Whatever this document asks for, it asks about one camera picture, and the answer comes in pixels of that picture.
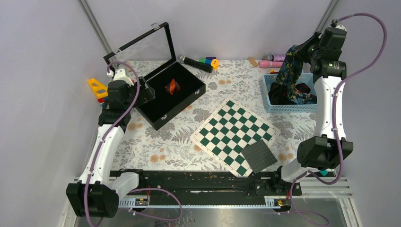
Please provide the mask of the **dark blue floral tie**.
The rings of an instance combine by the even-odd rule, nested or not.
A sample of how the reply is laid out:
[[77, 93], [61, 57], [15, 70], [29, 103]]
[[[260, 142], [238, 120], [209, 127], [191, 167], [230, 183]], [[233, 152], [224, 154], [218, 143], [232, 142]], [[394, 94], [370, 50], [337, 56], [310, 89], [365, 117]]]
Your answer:
[[297, 45], [293, 45], [286, 52], [286, 57], [282, 66], [280, 67], [274, 83], [285, 86], [288, 98], [303, 96], [304, 99], [306, 99], [306, 95], [302, 95], [300, 92], [295, 90], [296, 82], [302, 74], [304, 64], [297, 56], [295, 56], [296, 47]]

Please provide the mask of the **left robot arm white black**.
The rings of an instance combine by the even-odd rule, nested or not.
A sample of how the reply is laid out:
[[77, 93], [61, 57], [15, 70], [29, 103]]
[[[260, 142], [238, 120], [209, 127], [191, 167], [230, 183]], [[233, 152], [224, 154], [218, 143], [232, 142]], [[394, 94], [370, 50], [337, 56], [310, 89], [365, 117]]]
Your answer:
[[155, 91], [143, 77], [112, 81], [102, 103], [98, 132], [92, 154], [77, 183], [70, 183], [66, 195], [79, 217], [112, 218], [120, 200], [133, 191], [142, 194], [147, 182], [138, 174], [125, 173], [110, 181], [113, 158], [131, 120], [131, 109], [155, 99]]

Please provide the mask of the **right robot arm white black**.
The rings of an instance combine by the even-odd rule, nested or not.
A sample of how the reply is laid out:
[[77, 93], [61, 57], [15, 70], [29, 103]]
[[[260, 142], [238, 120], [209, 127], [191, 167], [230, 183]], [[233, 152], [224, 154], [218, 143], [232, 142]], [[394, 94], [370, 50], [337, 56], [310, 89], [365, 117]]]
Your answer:
[[317, 121], [313, 136], [299, 144], [296, 159], [283, 166], [280, 177], [272, 180], [271, 188], [278, 195], [287, 192], [289, 182], [304, 173], [342, 168], [344, 159], [353, 151], [353, 143], [346, 139], [342, 120], [347, 66], [339, 58], [346, 35], [343, 25], [328, 27], [294, 48], [295, 59], [311, 65]]

